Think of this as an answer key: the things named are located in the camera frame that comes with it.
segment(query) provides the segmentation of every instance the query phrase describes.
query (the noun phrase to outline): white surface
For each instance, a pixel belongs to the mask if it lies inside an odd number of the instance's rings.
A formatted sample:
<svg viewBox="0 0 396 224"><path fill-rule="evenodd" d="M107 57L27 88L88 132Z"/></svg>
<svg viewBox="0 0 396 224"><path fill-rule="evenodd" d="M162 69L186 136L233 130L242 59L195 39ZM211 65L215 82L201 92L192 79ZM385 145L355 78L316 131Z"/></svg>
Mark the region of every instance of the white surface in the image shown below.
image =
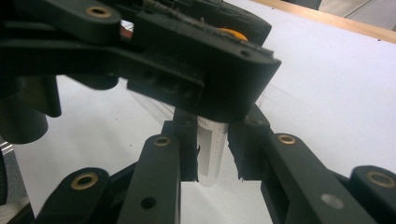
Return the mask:
<svg viewBox="0 0 396 224"><path fill-rule="evenodd" d="M273 25L265 47L282 60L262 110L275 132L302 138L328 168L349 175L373 164L396 172L396 45L249 1L230 1ZM35 212L68 174L87 166L110 174L136 161L166 116L125 90L91 91L60 78L64 114L39 141L16 146ZM218 183L182 185L182 223L271 223L260 183L236 179L228 149Z"/></svg>
<svg viewBox="0 0 396 224"><path fill-rule="evenodd" d="M394 0L373 0L348 18L391 30L396 25L395 10Z"/></svg>
<svg viewBox="0 0 396 224"><path fill-rule="evenodd" d="M345 17L345 15L370 1L373 0L322 0L319 11Z"/></svg>

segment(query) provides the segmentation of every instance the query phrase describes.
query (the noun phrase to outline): white cylindrical object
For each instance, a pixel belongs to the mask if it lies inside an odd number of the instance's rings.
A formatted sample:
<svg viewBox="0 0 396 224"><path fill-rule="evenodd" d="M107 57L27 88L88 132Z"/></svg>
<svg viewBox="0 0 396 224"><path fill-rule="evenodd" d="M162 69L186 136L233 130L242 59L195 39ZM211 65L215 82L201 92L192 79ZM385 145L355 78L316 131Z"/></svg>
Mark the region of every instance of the white cylindrical object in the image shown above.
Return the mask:
<svg viewBox="0 0 396 224"><path fill-rule="evenodd" d="M227 127L227 124L198 117L198 178L203 186L213 186L218 179Z"/></svg>

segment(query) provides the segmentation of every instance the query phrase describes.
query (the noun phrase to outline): screw hole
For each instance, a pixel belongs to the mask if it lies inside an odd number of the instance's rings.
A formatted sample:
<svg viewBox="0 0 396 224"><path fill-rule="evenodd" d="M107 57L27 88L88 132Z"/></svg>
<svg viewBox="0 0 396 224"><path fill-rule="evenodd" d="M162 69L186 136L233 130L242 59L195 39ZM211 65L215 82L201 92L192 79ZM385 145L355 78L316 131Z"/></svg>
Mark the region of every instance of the screw hole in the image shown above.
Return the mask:
<svg viewBox="0 0 396 224"><path fill-rule="evenodd" d="M87 8L86 13L97 18L108 18L111 16L110 11L105 7L89 7Z"/></svg>
<svg viewBox="0 0 396 224"><path fill-rule="evenodd" d="M332 195L332 194L322 194L320 196L320 199L326 203L328 206L334 208L334 209L342 209L344 208L344 202L339 199L337 196Z"/></svg>
<svg viewBox="0 0 396 224"><path fill-rule="evenodd" d="M147 14L154 14L154 12L151 11L150 9L145 9L144 11L145 11Z"/></svg>
<svg viewBox="0 0 396 224"><path fill-rule="evenodd" d="M90 183L91 181L92 181L92 177L84 176L77 182L77 184L82 186L82 185L86 185L86 184Z"/></svg>
<svg viewBox="0 0 396 224"><path fill-rule="evenodd" d="M283 144L287 144L287 145L293 145L296 143L296 140L293 137L291 137L290 135L285 135L285 134L280 135L277 138L277 140L279 142L281 142Z"/></svg>
<svg viewBox="0 0 396 224"><path fill-rule="evenodd" d="M171 140L167 137L159 137L154 140L154 145L157 147L164 147L171 143Z"/></svg>
<svg viewBox="0 0 396 224"><path fill-rule="evenodd" d="M382 174L377 171L370 171L367 173L367 178L372 182L383 188L395 188L396 182L388 175Z"/></svg>
<svg viewBox="0 0 396 224"><path fill-rule="evenodd" d="M147 198L143 199L142 202L140 203L140 205L144 209L150 209L150 208L154 207L156 204L157 204L157 201L151 197L147 197Z"/></svg>
<svg viewBox="0 0 396 224"><path fill-rule="evenodd" d="M250 53L245 50L241 50L241 54L247 58L250 57Z"/></svg>
<svg viewBox="0 0 396 224"><path fill-rule="evenodd" d="M94 172L84 173L84 174L76 176L73 179L73 181L71 183L71 187L72 187L72 189L75 189L75 190L88 189L88 188L92 187L93 185L95 185L96 182L98 181L98 179L99 179L98 175Z"/></svg>

